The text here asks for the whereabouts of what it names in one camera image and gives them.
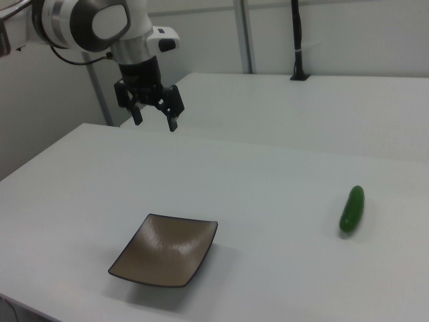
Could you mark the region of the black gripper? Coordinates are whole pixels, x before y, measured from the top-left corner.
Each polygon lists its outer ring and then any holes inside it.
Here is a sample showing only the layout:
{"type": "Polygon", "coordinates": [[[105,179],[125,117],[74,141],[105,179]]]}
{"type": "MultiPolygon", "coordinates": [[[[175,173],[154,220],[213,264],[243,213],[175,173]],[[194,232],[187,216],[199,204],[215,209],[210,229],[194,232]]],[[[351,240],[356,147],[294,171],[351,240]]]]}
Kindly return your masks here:
{"type": "Polygon", "coordinates": [[[177,118],[184,111],[182,97],[176,85],[163,87],[156,56],[138,64],[120,64],[121,80],[114,84],[118,106],[130,112],[135,125],[143,122],[138,103],[155,104],[174,132],[177,118]]]}

